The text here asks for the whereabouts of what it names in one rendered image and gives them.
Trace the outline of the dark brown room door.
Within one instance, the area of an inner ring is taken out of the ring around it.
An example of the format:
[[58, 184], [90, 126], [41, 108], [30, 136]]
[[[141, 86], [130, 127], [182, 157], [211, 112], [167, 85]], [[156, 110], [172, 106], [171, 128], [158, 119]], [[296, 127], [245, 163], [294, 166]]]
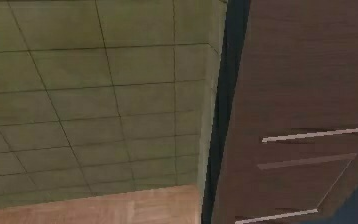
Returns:
[[244, 35], [212, 224], [332, 216], [358, 187], [358, 0], [229, 0]]

